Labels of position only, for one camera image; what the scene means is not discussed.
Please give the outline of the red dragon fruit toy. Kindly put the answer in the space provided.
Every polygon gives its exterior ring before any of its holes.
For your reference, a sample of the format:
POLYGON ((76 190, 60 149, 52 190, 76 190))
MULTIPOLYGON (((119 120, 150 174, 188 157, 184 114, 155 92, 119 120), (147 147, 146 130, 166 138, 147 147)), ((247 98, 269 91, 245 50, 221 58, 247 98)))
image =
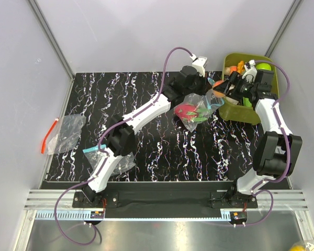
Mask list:
POLYGON ((182 122, 199 123, 204 122, 210 117, 210 110, 197 107, 192 104, 180 104, 174 108, 174 113, 182 122))

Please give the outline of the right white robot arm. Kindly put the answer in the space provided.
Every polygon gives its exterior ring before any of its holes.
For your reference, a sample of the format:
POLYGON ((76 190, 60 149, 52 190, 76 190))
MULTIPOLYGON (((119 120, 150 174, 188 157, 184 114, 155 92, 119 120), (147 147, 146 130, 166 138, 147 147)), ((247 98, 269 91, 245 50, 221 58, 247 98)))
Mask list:
POLYGON ((227 80, 213 86, 215 93, 247 98, 264 132, 253 155, 252 169, 236 179, 217 203, 241 208, 255 201, 266 183, 278 183, 294 170, 302 138, 290 131, 281 115, 277 95, 271 92, 273 78, 273 71, 258 70, 254 80, 248 82, 245 75, 234 71, 227 80))

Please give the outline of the clear bag teal zipper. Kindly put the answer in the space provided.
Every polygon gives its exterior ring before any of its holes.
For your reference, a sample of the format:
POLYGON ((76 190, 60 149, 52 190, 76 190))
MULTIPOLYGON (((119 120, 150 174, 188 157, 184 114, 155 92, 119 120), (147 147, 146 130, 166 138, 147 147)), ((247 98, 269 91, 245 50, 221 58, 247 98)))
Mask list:
POLYGON ((207 121, 224 103, 222 95, 216 94, 211 88, 204 95, 187 95, 184 101, 174 108, 174 113, 184 127, 193 132, 199 124, 207 121))

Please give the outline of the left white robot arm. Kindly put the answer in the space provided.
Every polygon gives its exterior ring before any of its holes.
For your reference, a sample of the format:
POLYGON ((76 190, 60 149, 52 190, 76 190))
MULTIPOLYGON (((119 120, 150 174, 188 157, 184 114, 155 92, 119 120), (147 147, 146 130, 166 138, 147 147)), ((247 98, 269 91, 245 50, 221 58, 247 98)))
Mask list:
POLYGON ((91 207, 101 204, 102 191, 119 162, 131 154, 136 134, 146 124, 182 103, 190 94, 204 95, 210 88, 203 66, 184 66, 175 77, 165 83, 162 75, 160 91, 147 103, 123 116, 116 115, 98 143, 101 159, 82 188, 84 201, 91 207))

